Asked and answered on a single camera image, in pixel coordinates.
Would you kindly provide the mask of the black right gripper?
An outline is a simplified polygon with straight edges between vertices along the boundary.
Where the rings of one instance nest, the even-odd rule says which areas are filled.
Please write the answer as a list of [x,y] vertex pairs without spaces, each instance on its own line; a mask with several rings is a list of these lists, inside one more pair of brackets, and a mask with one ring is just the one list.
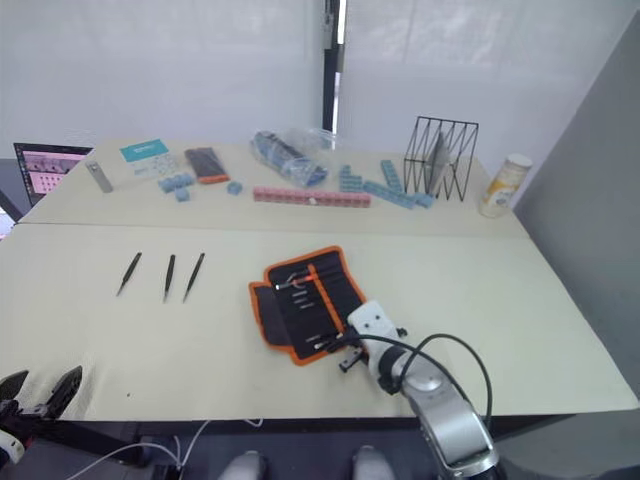
[[337,340],[340,346],[347,348],[345,358],[339,363],[339,369],[342,373],[347,373],[357,363],[369,365],[371,355],[370,348],[367,346],[368,340],[368,335],[343,336]]

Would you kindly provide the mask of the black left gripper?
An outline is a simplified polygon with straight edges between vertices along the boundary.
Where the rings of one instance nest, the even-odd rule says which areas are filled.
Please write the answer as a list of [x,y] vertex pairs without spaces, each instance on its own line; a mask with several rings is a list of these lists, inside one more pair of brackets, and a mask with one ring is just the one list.
[[21,370],[0,381],[2,426],[58,419],[80,389],[83,368],[78,365],[66,372],[54,386],[47,402],[22,408],[14,398],[19,394],[28,374],[28,370]]

